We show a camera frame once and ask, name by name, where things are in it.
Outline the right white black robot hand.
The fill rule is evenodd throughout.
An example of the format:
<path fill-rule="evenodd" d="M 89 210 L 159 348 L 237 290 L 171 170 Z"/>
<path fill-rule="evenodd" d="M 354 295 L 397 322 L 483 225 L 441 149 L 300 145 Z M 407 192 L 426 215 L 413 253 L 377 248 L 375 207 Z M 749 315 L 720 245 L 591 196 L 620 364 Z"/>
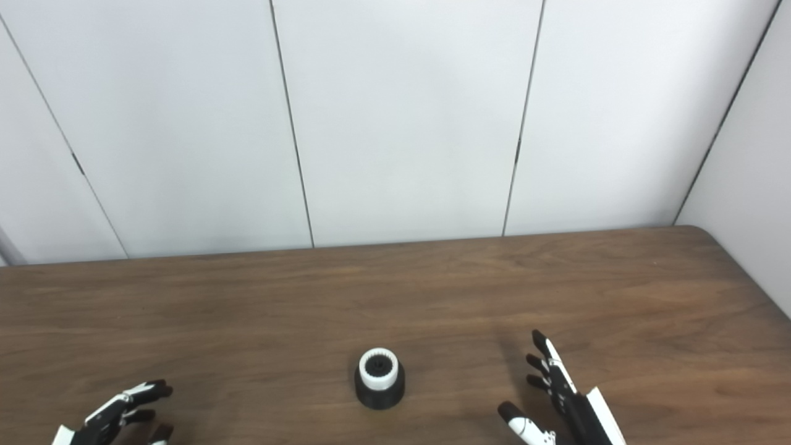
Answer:
<path fill-rule="evenodd" d="M 539 371 L 539 375 L 527 375 L 526 381 L 548 395 L 572 437 L 565 439 L 554 430 L 539 427 L 514 403 L 503 402 L 497 413 L 510 430 L 526 444 L 625 444 L 624 434 L 599 388 L 593 387 L 587 394 L 578 391 L 551 340 L 539 329 L 532 330 L 531 335 L 542 357 L 526 355 L 527 363 Z"/>

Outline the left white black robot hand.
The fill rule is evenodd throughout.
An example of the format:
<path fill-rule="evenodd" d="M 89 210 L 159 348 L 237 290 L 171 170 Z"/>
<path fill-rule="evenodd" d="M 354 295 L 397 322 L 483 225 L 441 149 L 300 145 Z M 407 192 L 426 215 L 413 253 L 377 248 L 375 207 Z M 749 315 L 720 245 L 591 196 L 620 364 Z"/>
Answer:
<path fill-rule="evenodd" d="M 166 380 L 158 379 L 121 391 L 89 414 L 80 429 L 74 431 L 60 425 L 53 444 L 111 444 L 122 429 L 135 423 L 149 423 L 156 411 L 143 405 L 172 396 L 174 389 Z"/>

